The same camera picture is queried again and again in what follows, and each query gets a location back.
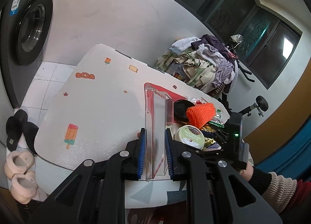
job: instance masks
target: black cuff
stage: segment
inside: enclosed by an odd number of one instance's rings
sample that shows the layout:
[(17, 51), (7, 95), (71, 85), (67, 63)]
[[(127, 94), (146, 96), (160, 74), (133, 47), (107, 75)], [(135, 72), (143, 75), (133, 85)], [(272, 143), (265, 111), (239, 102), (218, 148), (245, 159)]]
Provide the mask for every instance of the black cuff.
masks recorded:
[(260, 195), (263, 195), (263, 193), (268, 189), (271, 179), (271, 174), (254, 168), (254, 174), (249, 183)]

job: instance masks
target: brown wooden panel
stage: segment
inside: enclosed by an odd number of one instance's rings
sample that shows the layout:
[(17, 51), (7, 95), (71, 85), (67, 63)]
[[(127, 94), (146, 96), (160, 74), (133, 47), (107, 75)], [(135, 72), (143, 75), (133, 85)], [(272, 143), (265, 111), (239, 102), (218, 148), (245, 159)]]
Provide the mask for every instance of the brown wooden panel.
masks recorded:
[(258, 163), (284, 145), (311, 114), (311, 61), (279, 108), (244, 140)]

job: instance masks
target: person's hand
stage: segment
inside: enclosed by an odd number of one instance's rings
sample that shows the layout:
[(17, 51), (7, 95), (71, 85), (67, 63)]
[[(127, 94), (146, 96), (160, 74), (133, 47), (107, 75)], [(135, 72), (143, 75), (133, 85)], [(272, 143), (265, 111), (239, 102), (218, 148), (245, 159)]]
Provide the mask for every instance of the person's hand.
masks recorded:
[(247, 182), (249, 182), (249, 181), (251, 180), (253, 173), (254, 173), (254, 168), (253, 168), (253, 166), (251, 165), (250, 162), (247, 163), (246, 170), (241, 170), (241, 171), (240, 171), (240, 175), (241, 175)]

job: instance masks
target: orange cloth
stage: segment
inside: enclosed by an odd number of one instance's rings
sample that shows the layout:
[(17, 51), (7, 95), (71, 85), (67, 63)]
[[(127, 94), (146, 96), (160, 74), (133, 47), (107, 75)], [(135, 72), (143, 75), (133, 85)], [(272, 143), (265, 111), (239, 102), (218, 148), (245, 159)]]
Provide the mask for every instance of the orange cloth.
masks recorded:
[(216, 109), (213, 103), (205, 103), (189, 107), (186, 114), (190, 125), (201, 128), (216, 115)]

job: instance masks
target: transparent container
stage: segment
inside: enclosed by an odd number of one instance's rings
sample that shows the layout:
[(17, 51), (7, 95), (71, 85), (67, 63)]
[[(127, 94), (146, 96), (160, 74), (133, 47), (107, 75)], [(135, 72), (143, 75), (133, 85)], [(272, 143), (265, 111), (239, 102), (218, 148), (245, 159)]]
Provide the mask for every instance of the transparent container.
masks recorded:
[(152, 84), (145, 86), (146, 181), (156, 175), (165, 176), (165, 130), (173, 134), (174, 102), (166, 92), (159, 92)]

